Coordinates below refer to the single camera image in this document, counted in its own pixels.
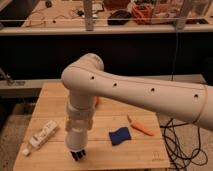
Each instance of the blue sponge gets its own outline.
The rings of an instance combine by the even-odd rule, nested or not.
[[[112,145],[118,145],[125,140],[131,140],[129,129],[127,127],[121,127],[115,132],[109,132],[109,137]]]

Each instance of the white bottle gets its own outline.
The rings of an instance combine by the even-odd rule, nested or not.
[[[56,132],[57,127],[58,125],[55,121],[50,120],[47,122],[40,132],[35,133],[30,138],[22,154],[28,156],[33,150],[39,149]]]

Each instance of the toy carrot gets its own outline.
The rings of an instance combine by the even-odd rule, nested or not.
[[[147,129],[146,127],[144,127],[141,123],[137,121],[132,121],[129,115],[127,115],[127,120],[129,121],[132,128],[137,129],[138,131],[141,131],[146,135],[154,136],[154,133],[150,131],[149,129]]]

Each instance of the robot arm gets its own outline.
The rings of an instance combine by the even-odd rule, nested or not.
[[[213,87],[117,76],[103,69],[97,55],[86,54],[62,73],[62,82],[71,91],[66,144],[72,152],[82,151],[86,146],[87,129],[92,127],[94,96],[115,99],[213,130]]]

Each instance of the cable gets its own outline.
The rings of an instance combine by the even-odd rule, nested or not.
[[[165,126],[161,126],[163,129],[163,137],[166,144],[167,153],[169,155],[171,164],[173,167],[169,170],[186,170],[190,164],[197,166],[203,166],[208,163],[208,156],[206,152],[201,148],[201,137],[200,128],[197,128],[198,137],[198,147],[194,148],[190,154],[186,154],[181,148],[179,138],[175,132],[175,127],[180,127],[188,125],[187,123],[176,124],[173,123],[173,118],[171,118]],[[195,162],[194,159],[198,157],[199,154],[204,155],[204,159],[201,162]]]
[[[174,80],[174,73],[175,73],[175,69],[176,69],[176,62],[177,62],[177,56],[178,56],[178,50],[179,50],[179,35],[178,35],[178,30],[175,27],[175,35],[176,35],[176,42],[175,42],[175,54],[174,54],[174,58],[172,61],[172,77],[171,77],[171,81]]]

